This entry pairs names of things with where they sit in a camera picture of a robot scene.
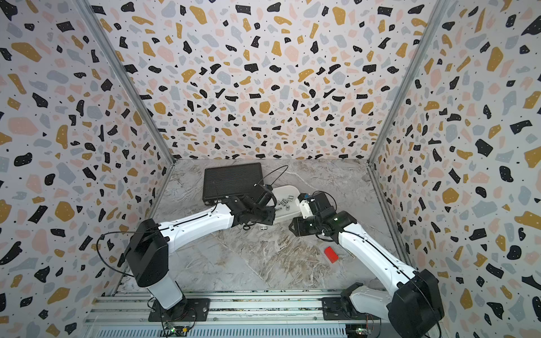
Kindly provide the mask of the aluminium corner post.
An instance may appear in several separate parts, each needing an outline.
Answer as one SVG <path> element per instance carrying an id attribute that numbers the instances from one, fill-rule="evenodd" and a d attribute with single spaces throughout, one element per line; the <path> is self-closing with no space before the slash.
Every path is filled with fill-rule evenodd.
<path id="1" fill-rule="evenodd" d="M 390 107 L 390 112 L 387 115 L 385 122 L 383 123 L 380 134 L 374 144 L 373 150 L 369 156 L 368 164 L 372 165 L 376 162 L 378 157 L 378 152 L 383 148 L 383 145 L 386 140 L 386 136 L 391 129 L 394 119 L 397 117 L 402 102 L 405 100 L 407 92 L 411 83 L 414 81 L 418 70 L 421 67 L 421 63 L 424 60 L 425 53 L 428 49 L 429 44 L 431 43 L 432 38 L 437 30 L 438 24 L 442 20 L 442 17 L 446 11 L 446 8 L 449 5 L 448 0 L 439 0 L 436 1 L 435 7 L 431 13 L 431 16 L 428 20 L 427 27 L 424 31 L 421 41 L 418 45 L 418 48 L 415 50 L 414 57 L 407 69 L 407 72 L 403 78 L 403 81 L 397 91 L 397 95 L 394 98 L 393 104 Z"/>
<path id="2" fill-rule="evenodd" d="M 145 122 L 146 126 L 149 128 L 149 132 L 154 138 L 157 147 L 162 153 L 163 157 L 170 163 L 170 165 L 175 164 L 175 159 L 170 154 L 166 142 L 164 141 L 162 135 L 158 131 L 158 128 L 151 117 L 147 107 L 144 102 L 141 100 L 138 91 L 135 89 L 132 80 L 128 77 L 128 73 L 125 71 L 125 68 L 122 62 L 118 59 L 111 42 L 109 41 L 107 35 L 105 34 L 99 20 L 97 19 L 94 11 L 91 7 L 89 1 L 73 1 L 77 7 L 77 11 L 81 15 L 83 21 L 90 29 L 90 32 L 93 34 L 94 39 L 97 41 L 97 44 L 101 48 L 104 56 L 111 66 L 111 70 L 115 73 L 118 81 L 121 83 L 122 88 L 124 88 L 129 99 L 135 104 L 138 113 L 141 115 L 142 120 Z"/>

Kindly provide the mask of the aluminium corner post left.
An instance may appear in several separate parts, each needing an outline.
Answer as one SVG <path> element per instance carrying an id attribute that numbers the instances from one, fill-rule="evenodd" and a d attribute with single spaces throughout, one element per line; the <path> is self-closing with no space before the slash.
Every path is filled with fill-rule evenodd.
<path id="1" fill-rule="evenodd" d="M 141 115 L 142 120 L 145 122 L 146 126 L 149 128 L 149 132 L 154 138 L 157 147 L 162 153 L 163 157 L 170 163 L 170 165 L 175 164 L 175 159 L 170 154 L 166 142 L 164 141 L 162 135 L 158 131 L 158 128 L 151 117 L 147 107 L 144 102 L 141 100 L 138 91 L 135 89 L 132 80 L 128 77 L 128 73 L 125 71 L 125 68 L 122 62 L 118 59 L 111 42 L 109 41 L 107 35 L 105 34 L 99 20 L 97 19 L 94 11 L 91 7 L 89 1 L 73 1 L 77 7 L 77 11 L 81 15 L 83 21 L 90 29 L 90 32 L 93 34 L 94 39 L 97 41 L 97 44 L 101 48 L 104 56 L 111 66 L 111 70 L 115 73 L 118 81 L 121 83 L 122 88 L 124 88 L 129 99 L 135 104 L 138 113 Z"/>

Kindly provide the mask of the black ribbed tool case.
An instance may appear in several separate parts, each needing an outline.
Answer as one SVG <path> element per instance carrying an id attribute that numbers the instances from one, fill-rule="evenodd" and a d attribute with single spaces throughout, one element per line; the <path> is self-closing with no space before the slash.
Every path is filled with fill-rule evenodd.
<path id="1" fill-rule="evenodd" d="M 248 194 L 262 178 L 260 163 L 206 168 L 202 201 L 211 206 L 226 196 Z"/>

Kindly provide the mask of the red plastic block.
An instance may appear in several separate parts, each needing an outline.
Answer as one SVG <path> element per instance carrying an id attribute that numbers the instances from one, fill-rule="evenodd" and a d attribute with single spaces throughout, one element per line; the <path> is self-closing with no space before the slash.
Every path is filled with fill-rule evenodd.
<path id="1" fill-rule="evenodd" d="M 323 252 L 331 263 L 335 263 L 340 259 L 336 252 L 333 250 L 333 248 L 330 246 L 327 247 Z"/>

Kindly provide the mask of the white plastic storage box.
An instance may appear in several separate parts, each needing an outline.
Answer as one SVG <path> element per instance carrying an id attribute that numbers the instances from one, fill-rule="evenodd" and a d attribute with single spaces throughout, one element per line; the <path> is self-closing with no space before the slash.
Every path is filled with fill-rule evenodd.
<path id="1" fill-rule="evenodd" d="M 296 187 L 292 185 L 276 187 L 272 193 L 276 198 L 276 204 L 271 200 L 268 206 L 274 206 L 276 210 L 273 225 L 301 216 L 301 202 L 298 199 L 301 193 Z"/>

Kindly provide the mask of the aluminium corner post right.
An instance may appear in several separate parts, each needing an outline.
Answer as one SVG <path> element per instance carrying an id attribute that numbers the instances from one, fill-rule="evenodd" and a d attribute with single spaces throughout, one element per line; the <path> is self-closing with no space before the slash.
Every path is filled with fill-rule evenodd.
<path id="1" fill-rule="evenodd" d="M 427 27 L 424 31 L 421 41 L 418 45 L 418 48 L 415 50 L 414 57 L 407 69 L 407 72 L 403 78 L 403 81 L 397 91 L 397 95 L 394 98 L 393 104 L 390 107 L 390 112 L 387 115 L 385 122 L 383 123 L 380 134 L 374 144 L 373 150 L 369 156 L 368 164 L 372 165 L 376 162 L 378 157 L 378 152 L 383 148 L 383 145 L 386 140 L 386 136 L 391 129 L 394 119 L 397 117 L 402 102 L 405 100 L 407 92 L 411 83 L 414 81 L 418 70 L 421 67 L 421 63 L 424 60 L 425 53 L 428 49 L 429 44 L 431 43 L 432 38 L 437 30 L 438 24 L 442 20 L 442 17 L 446 11 L 446 8 L 449 5 L 448 0 L 439 0 L 436 1 L 435 7 L 431 13 L 431 16 L 428 20 Z"/>

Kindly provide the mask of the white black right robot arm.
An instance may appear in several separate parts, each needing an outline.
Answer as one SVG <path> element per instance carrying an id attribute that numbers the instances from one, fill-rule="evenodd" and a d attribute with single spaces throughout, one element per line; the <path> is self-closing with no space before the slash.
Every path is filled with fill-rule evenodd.
<path id="1" fill-rule="evenodd" d="M 298 197 L 301 215 L 289 229 L 297 237 L 323 235 L 359 259 L 385 288 L 354 283 L 338 298 L 325 299 L 328 318 L 358 319 L 374 315 L 386 320 L 400 337 L 427 337 L 445 316 L 438 279 L 418 271 L 377 243 L 346 211 L 338 211 L 325 192 Z"/>

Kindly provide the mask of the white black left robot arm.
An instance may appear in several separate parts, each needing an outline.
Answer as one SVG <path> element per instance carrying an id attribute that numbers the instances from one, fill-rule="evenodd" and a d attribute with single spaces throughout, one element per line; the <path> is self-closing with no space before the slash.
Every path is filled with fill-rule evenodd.
<path id="1" fill-rule="evenodd" d="M 141 222 L 124 253 L 136 283 L 150 291 L 165 311 L 184 306 L 185 296 L 169 274 L 169 256 L 213 232 L 253 223 L 271 225 L 276 204 L 273 187 L 257 184 L 250 193 L 226 196 L 196 215 L 162 224 L 152 218 Z"/>

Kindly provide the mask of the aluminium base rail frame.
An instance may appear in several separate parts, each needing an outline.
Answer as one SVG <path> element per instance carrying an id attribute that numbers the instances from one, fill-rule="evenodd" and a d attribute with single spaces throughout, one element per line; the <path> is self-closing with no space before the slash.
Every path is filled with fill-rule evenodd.
<path id="1" fill-rule="evenodd" d="M 84 337 L 398 337 L 384 317 L 390 297 L 364 288 L 369 313 L 346 315 L 339 290 L 190 292 L 187 315 L 159 320 L 147 294 L 100 297 Z"/>

